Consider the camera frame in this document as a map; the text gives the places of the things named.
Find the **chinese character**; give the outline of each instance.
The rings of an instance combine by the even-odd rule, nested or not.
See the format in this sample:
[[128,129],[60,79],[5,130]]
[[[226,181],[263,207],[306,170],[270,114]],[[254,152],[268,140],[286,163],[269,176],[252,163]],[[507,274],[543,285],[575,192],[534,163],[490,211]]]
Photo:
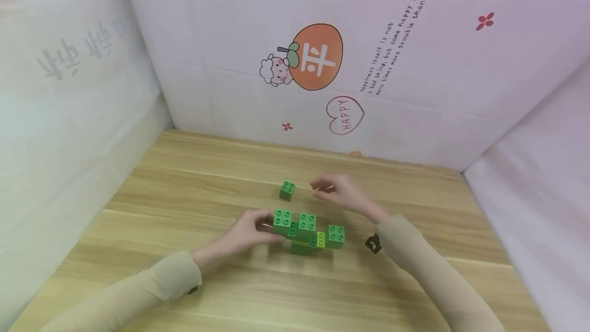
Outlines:
[[90,56],[96,56],[98,59],[100,59],[100,49],[96,44],[96,38],[92,36],[92,32],[88,31],[88,38],[85,38],[84,41],[86,42],[86,45],[88,45]]
[[[59,57],[59,61],[62,64],[68,61],[70,65],[66,66],[66,68],[77,67],[80,64],[79,61],[75,61],[78,57],[78,49],[76,49],[73,45],[67,45],[66,41],[63,40],[63,38],[61,38],[60,40],[61,45],[65,50],[66,56],[63,56],[61,50],[57,50],[57,56]],[[78,68],[75,68],[74,71],[72,71],[72,76],[75,76],[76,73],[78,73]]]
[[131,33],[129,21],[117,16],[113,21],[113,28],[119,33],[119,38],[127,37]]
[[96,37],[93,36],[92,32],[88,31],[88,38],[85,38],[85,42],[90,50],[90,56],[96,56],[100,59],[102,53],[98,48],[98,44],[102,45],[102,49],[108,49],[107,56],[110,56],[111,49],[109,48],[113,44],[110,43],[109,31],[102,26],[101,22],[98,22],[98,29],[95,32]]
[[71,73],[72,76],[75,76],[75,74],[78,72],[77,66],[80,64],[80,62],[76,61],[78,57],[78,49],[76,49],[74,45],[68,45],[63,38],[60,38],[59,40],[61,41],[61,46],[64,49],[63,52],[61,50],[57,50],[57,57],[54,57],[47,49],[43,49],[43,56],[45,56],[46,63],[44,63],[39,58],[37,58],[36,61],[39,63],[40,67],[45,70],[45,77],[55,77],[58,80],[62,80],[62,72],[59,70],[56,60],[59,59],[61,64],[68,63],[66,68],[74,68]]
[[44,64],[43,61],[40,60],[39,58],[37,58],[37,63],[39,63],[39,65],[47,72],[45,77],[55,76],[58,80],[61,81],[61,79],[62,79],[61,71],[59,70],[59,68],[55,64],[55,61],[57,60],[57,58],[52,57],[50,55],[50,53],[47,51],[47,49],[43,49],[43,55],[45,56],[45,60],[47,61],[47,63],[49,63],[49,67],[46,64]]
[[[309,56],[309,43],[303,44],[303,61],[301,64],[301,71],[305,72],[307,63],[315,63],[318,65],[318,77],[322,75],[322,68],[324,66],[335,67],[335,63],[333,61],[326,60],[326,53],[328,52],[328,45],[322,45],[322,53],[318,52],[316,48],[311,48],[311,53],[314,55],[319,55],[319,57]],[[307,65],[307,70],[309,72],[315,71],[315,65],[310,64]]]
[[[100,32],[96,32],[96,38],[98,42],[101,45],[104,44],[104,46],[102,46],[103,49],[110,48],[112,44],[110,43],[109,31],[102,26],[101,22],[98,22],[98,29],[100,30]],[[107,56],[110,56],[110,52],[111,49],[109,49],[109,51],[107,52]]]

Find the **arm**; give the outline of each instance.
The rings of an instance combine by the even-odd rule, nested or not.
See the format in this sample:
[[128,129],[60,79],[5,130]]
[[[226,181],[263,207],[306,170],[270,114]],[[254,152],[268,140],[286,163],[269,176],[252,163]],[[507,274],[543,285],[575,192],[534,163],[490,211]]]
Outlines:
[[140,313],[201,285],[201,269],[260,243],[281,242],[271,233],[272,211],[246,211],[221,238],[191,252],[178,251],[151,268],[110,285],[74,305],[41,332],[114,332]]
[[385,252],[420,283],[453,332],[504,332],[492,309],[402,215],[389,216],[348,176],[324,174],[310,183],[314,196],[364,215],[377,225]]

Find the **white panel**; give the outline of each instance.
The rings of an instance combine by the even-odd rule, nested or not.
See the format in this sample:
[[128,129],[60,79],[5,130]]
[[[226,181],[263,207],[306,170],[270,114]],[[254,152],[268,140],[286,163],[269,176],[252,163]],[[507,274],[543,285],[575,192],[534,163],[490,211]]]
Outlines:
[[590,325],[590,60],[465,171],[553,331]]
[[171,118],[129,0],[0,0],[0,44],[6,331]]
[[[458,170],[590,55],[587,0],[132,1],[182,129],[343,153],[355,145],[365,156]],[[291,59],[298,56],[299,65],[276,62],[288,54],[278,48],[322,23],[343,44],[330,84],[324,77],[340,53],[319,26],[297,39]],[[319,54],[328,45],[334,67],[326,65],[323,76],[302,71],[305,42]],[[275,65],[263,73],[288,72],[292,82],[277,78],[273,87],[261,76],[271,54]],[[341,95],[365,112],[360,123],[350,119],[358,128],[346,135],[330,129],[326,114]]]

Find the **wood grain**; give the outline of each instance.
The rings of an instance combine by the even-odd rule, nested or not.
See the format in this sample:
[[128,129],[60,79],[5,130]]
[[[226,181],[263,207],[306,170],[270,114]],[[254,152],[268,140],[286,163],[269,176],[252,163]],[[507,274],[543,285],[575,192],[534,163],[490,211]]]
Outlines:
[[[248,208],[312,212],[346,227],[339,251],[298,257],[260,246],[205,274],[199,292],[124,331],[448,331],[417,282],[364,247],[373,227],[311,196],[323,172],[348,173],[403,213],[478,290],[507,331],[549,331],[462,177],[343,154],[166,131],[24,311],[35,331],[85,296],[177,250],[221,235]],[[284,180],[294,199],[279,199]]]

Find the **cartoon sheep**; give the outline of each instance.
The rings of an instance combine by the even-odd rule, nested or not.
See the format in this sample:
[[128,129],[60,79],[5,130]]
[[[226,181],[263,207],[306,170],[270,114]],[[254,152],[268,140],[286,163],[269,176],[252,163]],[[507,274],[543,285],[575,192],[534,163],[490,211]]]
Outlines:
[[261,61],[260,75],[267,84],[278,87],[280,84],[288,85],[293,80],[289,71],[289,60],[269,55],[267,59]]

